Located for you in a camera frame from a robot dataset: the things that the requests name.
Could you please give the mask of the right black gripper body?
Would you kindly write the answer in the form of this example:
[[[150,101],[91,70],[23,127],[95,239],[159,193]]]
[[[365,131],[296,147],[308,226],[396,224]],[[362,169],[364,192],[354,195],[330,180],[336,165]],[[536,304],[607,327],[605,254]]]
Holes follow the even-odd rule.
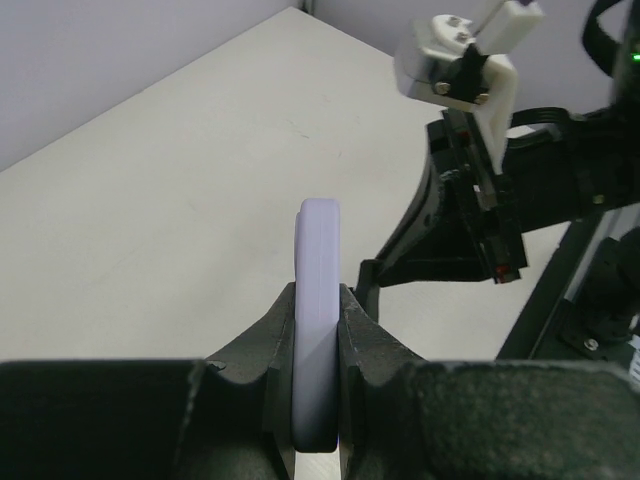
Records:
[[[527,257],[514,188],[494,171],[474,116],[447,109],[428,137],[440,194],[431,227],[445,272],[453,281],[520,279]]]

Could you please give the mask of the phone with lilac case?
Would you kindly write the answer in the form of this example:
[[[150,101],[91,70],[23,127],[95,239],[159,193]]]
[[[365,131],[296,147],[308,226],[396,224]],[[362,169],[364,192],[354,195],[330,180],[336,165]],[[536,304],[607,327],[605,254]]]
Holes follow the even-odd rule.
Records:
[[[296,215],[294,357],[291,428],[294,448],[325,453],[338,442],[340,209],[308,198]]]

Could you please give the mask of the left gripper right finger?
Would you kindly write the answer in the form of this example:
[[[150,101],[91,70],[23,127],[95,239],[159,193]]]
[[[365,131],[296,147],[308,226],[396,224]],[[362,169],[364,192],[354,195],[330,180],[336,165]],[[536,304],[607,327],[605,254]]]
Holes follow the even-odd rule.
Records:
[[[429,362],[340,290],[345,479],[635,479],[639,387],[593,361]]]

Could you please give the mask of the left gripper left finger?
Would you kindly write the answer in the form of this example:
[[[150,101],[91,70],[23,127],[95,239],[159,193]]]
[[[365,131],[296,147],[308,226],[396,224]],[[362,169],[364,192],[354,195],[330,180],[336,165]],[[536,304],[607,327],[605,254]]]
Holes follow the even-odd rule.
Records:
[[[205,359],[6,361],[5,479],[290,479],[293,286]]]

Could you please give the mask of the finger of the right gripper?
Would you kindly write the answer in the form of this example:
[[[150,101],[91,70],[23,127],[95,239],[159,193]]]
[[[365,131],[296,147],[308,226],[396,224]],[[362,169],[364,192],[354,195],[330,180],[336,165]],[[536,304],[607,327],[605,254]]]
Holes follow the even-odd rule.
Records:
[[[480,246],[482,212],[470,172],[434,164],[374,261],[381,287],[420,281],[479,282],[488,278]]]
[[[376,259],[363,260],[353,293],[365,313],[372,319],[379,319],[380,285],[378,273],[381,262]]]

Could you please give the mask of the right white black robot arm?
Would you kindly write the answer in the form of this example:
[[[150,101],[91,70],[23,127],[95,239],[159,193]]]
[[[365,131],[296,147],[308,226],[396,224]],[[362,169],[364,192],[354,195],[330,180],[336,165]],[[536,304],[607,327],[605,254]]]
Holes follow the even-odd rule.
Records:
[[[639,200],[639,5],[621,39],[595,2],[582,46],[611,79],[605,108],[514,108],[509,52],[542,19],[535,1],[491,1],[474,19],[415,21],[394,57],[398,90],[441,107],[426,128],[416,194],[380,252],[361,264],[354,295],[376,317],[384,287],[413,282],[498,284],[527,265],[526,232]]]

